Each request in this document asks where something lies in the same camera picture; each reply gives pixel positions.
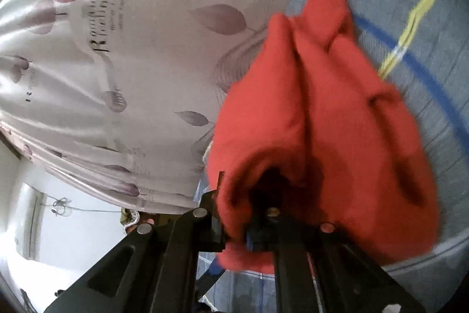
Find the red small garment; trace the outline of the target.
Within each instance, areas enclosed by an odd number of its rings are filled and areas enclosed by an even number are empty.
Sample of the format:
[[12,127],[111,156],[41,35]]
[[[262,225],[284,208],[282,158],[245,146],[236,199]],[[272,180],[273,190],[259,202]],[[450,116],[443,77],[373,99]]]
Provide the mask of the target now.
[[417,124],[358,46],[346,0],[272,16],[219,112],[207,174],[229,238],[219,261],[230,271],[273,271],[271,254],[250,252],[244,239],[249,194],[269,170],[286,179],[289,213],[343,228],[380,265],[437,241],[436,185]]

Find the grey plaid bed sheet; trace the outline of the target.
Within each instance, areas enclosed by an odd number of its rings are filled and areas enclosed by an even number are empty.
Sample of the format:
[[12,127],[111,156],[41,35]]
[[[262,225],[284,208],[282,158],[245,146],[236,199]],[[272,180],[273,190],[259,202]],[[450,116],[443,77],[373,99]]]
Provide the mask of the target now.
[[[436,246],[388,271],[427,312],[438,312],[468,272],[468,0],[347,1],[360,47],[376,67],[390,61],[385,79],[416,118],[436,179]],[[305,0],[199,0],[195,7],[217,4],[225,16],[207,14],[197,24],[203,83],[196,112],[209,122],[259,53],[269,18],[298,13]]]

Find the hanging patterned cloth bag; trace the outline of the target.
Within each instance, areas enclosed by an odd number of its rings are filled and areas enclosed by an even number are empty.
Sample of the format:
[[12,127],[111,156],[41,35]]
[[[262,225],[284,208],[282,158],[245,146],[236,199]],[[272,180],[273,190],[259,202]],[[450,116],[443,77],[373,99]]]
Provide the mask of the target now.
[[133,209],[121,209],[120,223],[126,234],[131,233],[139,225],[143,223],[155,224],[154,216],[145,212]]

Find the beige leaf print curtain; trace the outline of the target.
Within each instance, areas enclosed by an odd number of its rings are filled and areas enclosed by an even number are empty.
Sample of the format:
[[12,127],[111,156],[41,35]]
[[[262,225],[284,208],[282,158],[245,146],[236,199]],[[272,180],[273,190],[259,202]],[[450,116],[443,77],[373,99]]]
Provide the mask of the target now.
[[1,132],[95,198],[194,207],[229,86],[290,0],[1,0]]

